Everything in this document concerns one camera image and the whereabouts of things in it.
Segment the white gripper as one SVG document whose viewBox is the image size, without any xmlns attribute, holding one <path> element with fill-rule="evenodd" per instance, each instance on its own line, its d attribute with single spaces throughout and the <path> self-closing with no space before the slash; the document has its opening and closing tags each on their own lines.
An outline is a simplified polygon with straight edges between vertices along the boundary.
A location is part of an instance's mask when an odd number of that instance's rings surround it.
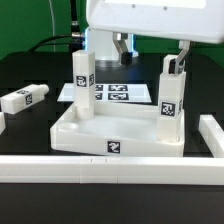
<svg viewBox="0 0 224 224">
<path fill-rule="evenodd" d="M 120 65 L 132 63 L 127 33 L 186 40 L 169 62 L 168 73 L 179 75 L 185 67 L 191 42 L 224 42 L 224 0 L 87 0 L 86 19 L 93 29 L 113 31 Z"/>
</svg>

